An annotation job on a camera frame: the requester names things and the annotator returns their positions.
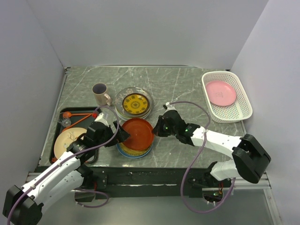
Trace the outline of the pink ceramic mug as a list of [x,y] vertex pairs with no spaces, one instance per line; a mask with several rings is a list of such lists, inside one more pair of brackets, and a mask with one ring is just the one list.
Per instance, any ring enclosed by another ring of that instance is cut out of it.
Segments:
[[107,86],[104,83],[97,83],[92,87],[94,98],[98,105],[112,105],[112,99],[107,93]]

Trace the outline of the white perforated plastic bin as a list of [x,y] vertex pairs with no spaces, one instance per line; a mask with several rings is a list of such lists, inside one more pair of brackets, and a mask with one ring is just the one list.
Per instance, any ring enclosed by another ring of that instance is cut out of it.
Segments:
[[238,76],[229,71],[207,72],[202,89],[211,118],[217,123],[235,123],[253,114],[251,103]]

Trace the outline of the clear glass plate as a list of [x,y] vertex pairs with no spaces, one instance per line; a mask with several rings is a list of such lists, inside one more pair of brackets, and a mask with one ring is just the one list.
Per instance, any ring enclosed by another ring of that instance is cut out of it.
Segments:
[[154,100],[148,91],[146,91],[145,89],[139,88],[139,87],[128,87],[128,88],[121,90],[115,98],[115,108],[117,108],[117,110],[119,111],[119,113],[121,115],[126,116],[126,117],[138,116],[138,115],[131,115],[131,114],[127,113],[122,106],[123,99],[127,95],[130,95],[130,94],[144,95],[149,100],[149,103],[150,103],[150,106],[145,113],[147,113],[149,110],[152,110],[152,107],[154,106]]

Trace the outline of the cream painted plate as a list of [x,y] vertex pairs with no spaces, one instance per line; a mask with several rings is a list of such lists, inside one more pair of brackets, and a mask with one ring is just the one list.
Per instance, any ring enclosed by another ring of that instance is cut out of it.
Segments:
[[73,127],[63,131],[54,143],[54,156],[58,159],[67,150],[69,145],[76,141],[77,138],[86,133],[86,129],[81,127]]

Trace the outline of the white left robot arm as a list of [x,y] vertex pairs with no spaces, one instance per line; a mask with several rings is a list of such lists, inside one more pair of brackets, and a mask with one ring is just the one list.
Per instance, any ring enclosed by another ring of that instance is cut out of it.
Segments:
[[116,131],[102,122],[93,122],[86,133],[70,143],[67,150],[50,167],[22,187],[12,186],[6,193],[3,215],[7,224],[36,225],[42,210],[73,189],[92,192],[98,178],[85,162],[100,147],[122,143],[130,137],[117,121]]

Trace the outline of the black table front frame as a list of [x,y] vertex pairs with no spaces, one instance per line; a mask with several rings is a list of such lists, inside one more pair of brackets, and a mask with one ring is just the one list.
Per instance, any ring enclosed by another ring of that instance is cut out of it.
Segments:
[[92,173],[93,181],[84,185],[120,197],[179,196],[202,197],[204,188],[228,188],[231,181],[217,181],[208,176],[207,169],[144,168],[144,167],[92,167],[84,165],[84,173]]

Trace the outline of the pink plastic plate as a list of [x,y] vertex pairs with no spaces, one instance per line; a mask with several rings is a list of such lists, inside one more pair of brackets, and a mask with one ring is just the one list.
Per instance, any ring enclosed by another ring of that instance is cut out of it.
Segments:
[[217,106],[229,106],[236,100],[236,91],[228,83],[212,81],[205,86],[209,101]]

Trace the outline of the blue plastic plate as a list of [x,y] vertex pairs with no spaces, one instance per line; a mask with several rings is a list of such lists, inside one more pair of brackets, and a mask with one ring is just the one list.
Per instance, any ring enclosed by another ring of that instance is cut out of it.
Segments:
[[127,158],[133,158],[133,159],[142,158],[142,157],[146,156],[152,150],[152,147],[153,147],[153,145],[149,146],[145,150],[137,151],[137,150],[133,150],[133,149],[126,147],[123,143],[117,144],[117,149],[120,154],[122,154],[123,156],[125,156]]

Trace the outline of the woven bamboo plate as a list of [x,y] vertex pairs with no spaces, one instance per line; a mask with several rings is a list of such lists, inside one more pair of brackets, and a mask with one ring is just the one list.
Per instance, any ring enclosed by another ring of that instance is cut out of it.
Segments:
[[130,148],[126,147],[122,143],[120,143],[119,146],[120,146],[120,149],[121,149],[122,152],[124,152],[127,155],[133,156],[133,157],[144,155],[148,151],[150,151],[150,149],[152,148],[152,145],[150,145],[148,148],[146,148],[144,150],[133,150],[133,149],[130,149]]

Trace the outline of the yellow patterned plate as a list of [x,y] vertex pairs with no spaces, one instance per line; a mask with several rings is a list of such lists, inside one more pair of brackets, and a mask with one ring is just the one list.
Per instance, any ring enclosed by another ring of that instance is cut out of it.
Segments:
[[130,94],[123,99],[122,106],[127,113],[140,115],[148,110],[150,103],[144,95]]

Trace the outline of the orange plastic chopsticks tool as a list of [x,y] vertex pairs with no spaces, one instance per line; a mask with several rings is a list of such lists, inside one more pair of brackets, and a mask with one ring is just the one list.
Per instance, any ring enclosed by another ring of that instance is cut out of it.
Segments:
[[90,117],[94,116],[94,113],[72,113],[70,111],[62,112],[61,113],[62,118],[70,118],[71,120],[71,126],[66,127],[63,129],[67,130],[69,128],[74,127],[78,123],[81,123],[82,121],[89,119]]

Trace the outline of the black plastic tray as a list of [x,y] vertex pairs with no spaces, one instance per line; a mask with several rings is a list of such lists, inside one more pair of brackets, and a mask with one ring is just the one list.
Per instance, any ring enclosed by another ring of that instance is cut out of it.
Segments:
[[[93,106],[88,106],[88,107],[67,107],[67,108],[64,108],[60,111],[58,120],[62,118],[61,113],[66,112],[66,111],[70,111],[72,113],[93,113],[95,109],[96,109],[96,107],[93,107]],[[74,128],[87,129],[87,127],[93,121],[94,121],[94,118],[90,117],[89,119],[86,119],[86,120],[82,121],[81,123],[78,123],[77,125],[75,125]],[[57,137],[63,132],[63,129],[64,129],[64,127],[57,122],[57,126],[56,126],[55,133],[54,133],[54,138],[53,138],[53,141],[52,141],[50,156],[49,156],[49,162],[51,164],[53,164],[57,160],[57,158],[54,156],[54,143],[55,143]]]

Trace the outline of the clear glass small object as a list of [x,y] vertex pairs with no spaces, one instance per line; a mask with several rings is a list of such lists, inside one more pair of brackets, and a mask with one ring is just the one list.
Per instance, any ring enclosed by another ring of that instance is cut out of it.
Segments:
[[58,123],[61,124],[64,128],[71,126],[70,118],[61,118],[59,119]]

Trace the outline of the red-brown scalloped plate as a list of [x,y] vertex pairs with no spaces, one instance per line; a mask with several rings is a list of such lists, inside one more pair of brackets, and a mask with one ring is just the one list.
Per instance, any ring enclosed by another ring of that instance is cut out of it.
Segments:
[[149,148],[154,141],[153,127],[144,119],[129,119],[122,128],[130,134],[130,137],[123,142],[129,149],[142,151]]

